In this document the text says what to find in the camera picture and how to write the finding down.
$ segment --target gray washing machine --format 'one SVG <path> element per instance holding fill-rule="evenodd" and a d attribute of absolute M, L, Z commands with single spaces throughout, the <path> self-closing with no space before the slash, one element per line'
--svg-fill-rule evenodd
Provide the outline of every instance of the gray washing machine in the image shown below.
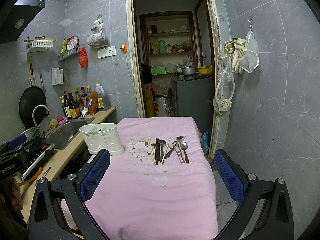
<path fill-rule="evenodd" d="M 198 129 L 203 133 L 212 126 L 214 85 L 212 76 L 195 76 L 184 80 L 176 76 L 172 83 L 172 108 L 174 116 L 192 117 Z"/>

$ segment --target orange plug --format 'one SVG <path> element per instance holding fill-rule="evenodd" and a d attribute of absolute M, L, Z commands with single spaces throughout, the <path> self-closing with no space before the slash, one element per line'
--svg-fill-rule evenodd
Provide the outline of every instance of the orange plug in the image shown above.
<path fill-rule="evenodd" d="M 127 52 L 128 51 L 128 47 L 127 47 L 126 44 L 121 45 L 120 49 L 121 49 L 122 52 Z"/>

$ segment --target red plastic bag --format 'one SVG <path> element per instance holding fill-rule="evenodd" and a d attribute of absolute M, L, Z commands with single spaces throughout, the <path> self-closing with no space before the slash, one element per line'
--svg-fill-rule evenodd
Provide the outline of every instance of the red plastic bag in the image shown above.
<path fill-rule="evenodd" d="M 85 68 L 88 63 L 88 57 L 87 52 L 85 50 L 85 46 L 83 48 L 80 48 L 80 57 L 79 57 L 79 64 L 82 68 Z"/>

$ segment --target pink tablecloth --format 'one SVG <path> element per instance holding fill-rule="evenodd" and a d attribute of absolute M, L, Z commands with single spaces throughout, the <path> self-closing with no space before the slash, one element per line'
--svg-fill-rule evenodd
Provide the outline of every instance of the pink tablecloth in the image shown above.
<path fill-rule="evenodd" d="M 190 117 L 125 118 L 117 126 L 124 153 L 110 166 L 88 210 L 111 240 L 209 240 L 218 233 L 215 183 Z M 156 137 L 186 136 L 189 164 L 174 152 L 164 165 L 129 150 Z"/>

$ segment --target doorway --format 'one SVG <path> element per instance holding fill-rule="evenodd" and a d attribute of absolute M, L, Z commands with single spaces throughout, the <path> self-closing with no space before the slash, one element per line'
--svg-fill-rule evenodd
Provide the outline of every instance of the doorway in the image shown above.
<path fill-rule="evenodd" d="M 128 27 L 140 117 L 192 117 L 201 133 L 208 128 L 210 159 L 215 150 L 212 98 L 220 46 L 212 0 L 201 1 L 127 0 Z M 197 10 L 202 13 L 200 20 Z M 200 32 L 206 37 L 201 39 Z M 188 62 L 195 66 L 195 73 L 183 75 Z M 212 71 L 199 74 L 198 67 Z"/>

